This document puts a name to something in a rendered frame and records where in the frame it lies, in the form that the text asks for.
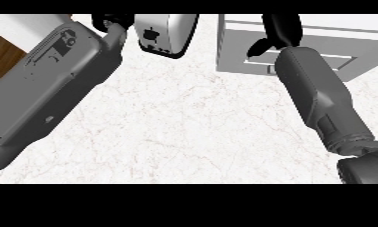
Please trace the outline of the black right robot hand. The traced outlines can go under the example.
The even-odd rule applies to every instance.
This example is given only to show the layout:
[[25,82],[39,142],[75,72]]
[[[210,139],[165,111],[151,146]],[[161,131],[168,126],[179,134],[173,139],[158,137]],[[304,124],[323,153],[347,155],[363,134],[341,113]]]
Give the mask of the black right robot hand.
[[303,38],[303,25],[298,14],[263,14],[266,37],[250,47],[247,57],[260,56],[272,47],[278,50],[297,47]]

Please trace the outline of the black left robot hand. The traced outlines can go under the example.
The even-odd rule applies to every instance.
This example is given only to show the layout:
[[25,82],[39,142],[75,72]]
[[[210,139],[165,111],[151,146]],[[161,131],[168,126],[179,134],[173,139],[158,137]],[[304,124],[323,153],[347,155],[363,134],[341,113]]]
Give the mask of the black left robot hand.
[[92,24],[93,27],[102,31],[108,32],[108,28],[112,24],[118,24],[124,29],[134,24],[134,15],[133,14],[93,14],[92,15]]

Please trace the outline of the brown wooden panel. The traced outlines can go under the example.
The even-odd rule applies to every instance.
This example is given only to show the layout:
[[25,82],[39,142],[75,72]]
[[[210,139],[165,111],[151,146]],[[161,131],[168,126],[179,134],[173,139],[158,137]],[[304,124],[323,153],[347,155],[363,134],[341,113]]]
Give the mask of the brown wooden panel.
[[0,36],[0,78],[13,68],[27,53]]

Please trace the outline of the silver toaster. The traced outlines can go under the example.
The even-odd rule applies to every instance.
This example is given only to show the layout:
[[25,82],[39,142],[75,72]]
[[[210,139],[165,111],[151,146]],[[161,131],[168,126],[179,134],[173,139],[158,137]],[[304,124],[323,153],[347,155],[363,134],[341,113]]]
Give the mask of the silver toaster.
[[134,30],[145,52],[179,59],[194,37],[198,14],[137,14]]

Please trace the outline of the grey drawer cabinet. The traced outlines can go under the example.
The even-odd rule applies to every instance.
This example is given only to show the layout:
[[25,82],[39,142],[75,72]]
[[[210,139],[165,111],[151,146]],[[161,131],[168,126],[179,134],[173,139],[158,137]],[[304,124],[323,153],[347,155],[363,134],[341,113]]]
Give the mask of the grey drawer cabinet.
[[[301,14],[300,45],[322,55],[340,79],[349,82],[378,66],[378,14]],[[217,33],[217,70],[275,76],[279,51],[260,56],[247,51],[266,37],[260,14],[220,14]]]

